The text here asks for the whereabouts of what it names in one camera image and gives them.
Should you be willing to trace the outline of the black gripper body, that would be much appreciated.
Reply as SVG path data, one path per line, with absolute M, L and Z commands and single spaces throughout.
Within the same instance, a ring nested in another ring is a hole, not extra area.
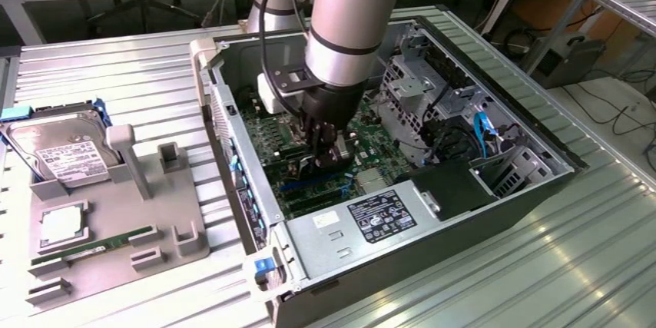
M 337 130 L 345 129 L 357 112 L 363 90 L 363 83 L 346 87 L 322 84 L 307 88 L 301 102 L 303 125 L 330 124 Z

